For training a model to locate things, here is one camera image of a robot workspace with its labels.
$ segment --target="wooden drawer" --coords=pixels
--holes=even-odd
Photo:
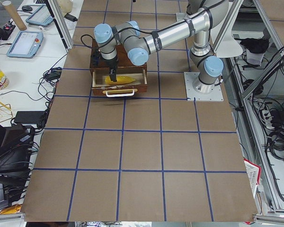
[[[105,78],[108,77],[107,69],[94,69],[92,92],[96,96],[120,97],[133,96],[135,93],[147,91],[146,72],[143,68],[120,68],[117,76],[129,76],[135,79],[134,82],[125,85],[109,86],[105,83]]]

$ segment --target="blue joint cap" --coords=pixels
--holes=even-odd
[[[148,61],[148,52],[143,48],[133,48],[127,53],[127,56],[136,66],[143,65]]]
[[[112,28],[108,24],[98,24],[94,29],[97,43],[105,43],[112,36]]]
[[[130,24],[131,26],[133,26],[135,29],[140,30],[139,25],[136,21],[132,20],[132,21],[128,21],[127,23]]]
[[[205,71],[211,77],[218,77],[221,75],[223,67],[224,65],[222,60],[216,56],[210,56],[206,58],[204,62]]]

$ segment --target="drawer handle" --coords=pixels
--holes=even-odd
[[[103,93],[106,94],[107,97],[112,98],[112,97],[133,96],[135,91],[138,91],[138,89],[110,90],[110,91],[103,91]]]

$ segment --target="wooden box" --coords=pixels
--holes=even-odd
[[[97,43],[93,41],[93,47],[97,47]],[[104,61],[99,59],[99,53],[96,48],[91,51],[90,72],[92,75],[92,92],[96,96],[132,96],[135,93],[147,91],[147,64],[135,66],[127,57],[127,53],[122,45],[116,46],[118,54],[117,76],[129,76],[136,81],[125,85],[110,86],[105,83],[105,78],[109,75],[109,67]]]

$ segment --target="computer mouse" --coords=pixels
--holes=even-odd
[[[31,6],[22,6],[22,10],[26,12],[33,11],[33,8]]]

